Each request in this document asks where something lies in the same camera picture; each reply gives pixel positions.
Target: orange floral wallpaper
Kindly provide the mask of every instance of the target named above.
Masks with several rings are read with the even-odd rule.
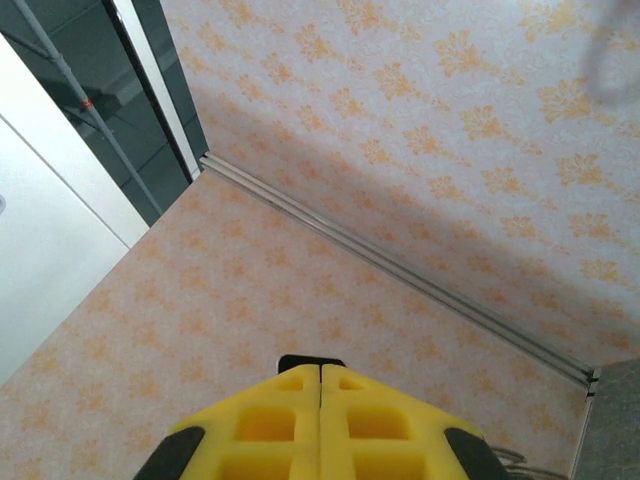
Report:
[[[289,352],[569,471],[584,387],[205,172],[0,388],[2,478],[131,479],[171,425]]]
[[[162,3],[214,153],[585,362],[640,355],[635,2]]]

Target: white cabinet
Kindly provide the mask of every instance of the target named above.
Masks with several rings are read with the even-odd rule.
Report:
[[[0,385],[127,252],[0,116]]]

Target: floral pattern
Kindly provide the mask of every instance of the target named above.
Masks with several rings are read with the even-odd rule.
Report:
[[[569,470],[584,388],[205,172],[0,389],[2,478],[133,478],[172,424],[290,352]]]
[[[598,96],[635,3],[161,1],[215,154],[585,363],[640,356],[640,114]]]

